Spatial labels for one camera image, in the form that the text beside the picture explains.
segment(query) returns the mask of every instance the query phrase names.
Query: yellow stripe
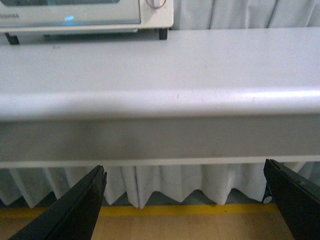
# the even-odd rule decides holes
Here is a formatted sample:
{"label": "yellow stripe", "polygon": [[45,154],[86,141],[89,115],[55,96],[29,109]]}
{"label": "yellow stripe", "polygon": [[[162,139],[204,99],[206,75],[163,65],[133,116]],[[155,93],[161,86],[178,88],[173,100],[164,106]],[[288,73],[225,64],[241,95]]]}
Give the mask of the yellow stripe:
{"label": "yellow stripe", "polygon": [[[35,218],[46,208],[0,208],[0,218]],[[150,215],[201,215],[201,214],[250,214],[278,212],[274,203],[246,203],[225,205],[165,205],[145,206],[143,209],[134,206],[103,206],[100,217],[111,216],[150,216]]]}

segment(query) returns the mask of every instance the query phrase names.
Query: oven window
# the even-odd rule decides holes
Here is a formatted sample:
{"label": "oven window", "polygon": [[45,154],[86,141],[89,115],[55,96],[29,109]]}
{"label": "oven window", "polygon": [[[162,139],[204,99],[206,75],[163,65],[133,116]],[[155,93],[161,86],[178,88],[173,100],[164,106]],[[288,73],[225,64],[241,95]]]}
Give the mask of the oven window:
{"label": "oven window", "polygon": [[120,0],[0,0],[8,7],[54,6],[79,4],[116,4]]}

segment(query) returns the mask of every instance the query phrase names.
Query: wooden floor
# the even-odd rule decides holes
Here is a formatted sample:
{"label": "wooden floor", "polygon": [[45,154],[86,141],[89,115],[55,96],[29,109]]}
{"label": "wooden floor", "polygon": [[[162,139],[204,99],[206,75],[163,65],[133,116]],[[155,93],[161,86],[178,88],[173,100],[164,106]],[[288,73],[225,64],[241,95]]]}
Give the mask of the wooden floor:
{"label": "wooden floor", "polygon": [[[7,239],[33,218],[1,218]],[[100,216],[92,240],[293,240],[278,211],[252,213]]]}

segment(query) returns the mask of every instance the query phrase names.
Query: white appliance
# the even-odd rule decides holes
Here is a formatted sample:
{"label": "white appliance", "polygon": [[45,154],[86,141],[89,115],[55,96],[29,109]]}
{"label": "white appliance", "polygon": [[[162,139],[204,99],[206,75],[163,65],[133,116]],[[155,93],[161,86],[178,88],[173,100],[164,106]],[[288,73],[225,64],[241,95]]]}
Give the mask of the white appliance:
{"label": "white appliance", "polygon": [[167,39],[174,0],[0,0],[0,33],[82,34],[159,29]]}

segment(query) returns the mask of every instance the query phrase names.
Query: oven foot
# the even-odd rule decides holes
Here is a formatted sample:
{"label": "oven foot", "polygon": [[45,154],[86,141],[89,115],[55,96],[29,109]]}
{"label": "oven foot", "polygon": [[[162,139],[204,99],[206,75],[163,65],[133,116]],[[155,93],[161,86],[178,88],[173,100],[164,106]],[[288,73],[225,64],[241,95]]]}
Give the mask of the oven foot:
{"label": "oven foot", "polygon": [[5,33],[6,39],[8,39],[8,42],[10,45],[19,45],[19,40],[17,36],[10,36],[9,33]]}
{"label": "oven foot", "polygon": [[167,40],[168,38],[168,28],[159,28],[159,39]]}

